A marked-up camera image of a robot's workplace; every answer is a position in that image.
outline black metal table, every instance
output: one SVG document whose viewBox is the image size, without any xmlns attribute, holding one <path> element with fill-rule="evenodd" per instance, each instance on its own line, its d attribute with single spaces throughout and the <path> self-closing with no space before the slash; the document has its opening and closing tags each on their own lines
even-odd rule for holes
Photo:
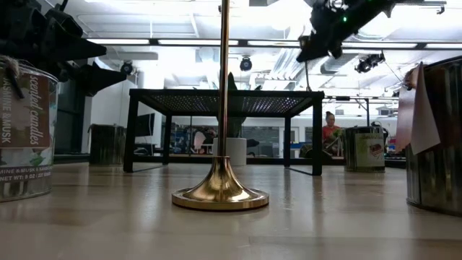
<svg viewBox="0 0 462 260">
<path fill-rule="evenodd" d="M 229 117 L 284 118 L 284 159 L 290 166 L 290 121 L 313 107 L 313 172 L 322 173 L 322 101 L 324 92 L 234 90 L 228 95 Z M 132 173 L 133 162 L 146 162 L 134 155 L 136 117 L 139 102 L 166 117 L 162 164 L 170 161 L 170 131 L 173 116 L 217 116 L 218 90 L 130 90 L 130 105 L 123 170 Z"/>
</svg>

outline woman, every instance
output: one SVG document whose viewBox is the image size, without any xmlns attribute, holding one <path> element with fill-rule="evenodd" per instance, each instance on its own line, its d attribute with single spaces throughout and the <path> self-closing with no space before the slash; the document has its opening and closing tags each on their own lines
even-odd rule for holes
<svg viewBox="0 0 462 260">
<path fill-rule="evenodd" d="M 327 148 L 336 141 L 340 135 L 340 127 L 335 125 L 335 115 L 329 111 L 326 112 L 327 126 L 323 126 L 323 147 Z M 337 144 L 332 145 L 327 152 L 337 153 Z"/>
</svg>

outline gold pole stand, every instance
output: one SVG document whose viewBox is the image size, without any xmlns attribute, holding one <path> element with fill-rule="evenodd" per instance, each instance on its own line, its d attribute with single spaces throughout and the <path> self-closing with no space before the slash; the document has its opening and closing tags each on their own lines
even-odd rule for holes
<svg viewBox="0 0 462 260">
<path fill-rule="evenodd" d="M 172 193 L 172 203 L 190 209 L 231 211 L 255 209 L 269 203 L 266 192 L 244 187 L 234 175 L 226 156 L 227 130 L 227 65 L 229 47 L 230 0 L 222 0 L 222 43 L 219 75 L 218 156 L 205 179 L 194 188 Z"/>
</svg>

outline light wood floor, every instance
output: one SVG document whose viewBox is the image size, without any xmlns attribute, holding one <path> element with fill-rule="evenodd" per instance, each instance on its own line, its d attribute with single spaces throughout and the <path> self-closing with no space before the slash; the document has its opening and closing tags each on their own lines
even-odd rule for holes
<svg viewBox="0 0 462 260">
<path fill-rule="evenodd" d="M 282 166 L 234 168 L 270 193 L 251 212 L 175 207 L 172 191 L 208 165 L 120 168 L 56 165 L 51 194 L 0 204 L 1 260 L 462 259 L 462 219 L 406 204 L 406 173 L 322 177 Z"/>
</svg>

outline pole base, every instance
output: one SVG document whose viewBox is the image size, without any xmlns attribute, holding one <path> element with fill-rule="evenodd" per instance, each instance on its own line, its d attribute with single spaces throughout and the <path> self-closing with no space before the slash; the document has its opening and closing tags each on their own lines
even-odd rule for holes
<svg viewBox="0 0 462 260">
<path fill-rule="evenodd" d="M 268 205 L 269 195 L 244 187 L 232 171 L 230 158 L 216 156 L 207 177 L 194 188 L 173 192 L 172 203 L 210 211 L 246 210 Z"/>
</svg>

